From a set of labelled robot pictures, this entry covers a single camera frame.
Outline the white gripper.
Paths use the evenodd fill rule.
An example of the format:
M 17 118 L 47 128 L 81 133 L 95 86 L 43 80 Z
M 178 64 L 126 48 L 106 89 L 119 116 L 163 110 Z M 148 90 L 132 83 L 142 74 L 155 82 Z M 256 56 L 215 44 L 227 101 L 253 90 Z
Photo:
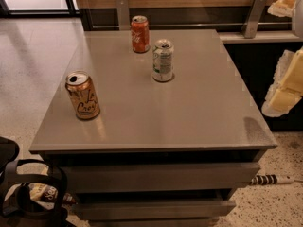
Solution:
M 303 0 L 277 0 L 267 12 L 276 17 L 293 15 L 292 32 L 303 38 Z M 261 111 L 269 117 L 280 117 L 287 114 L 303 98 L 303 49 L 283 52 L 273 80 Z

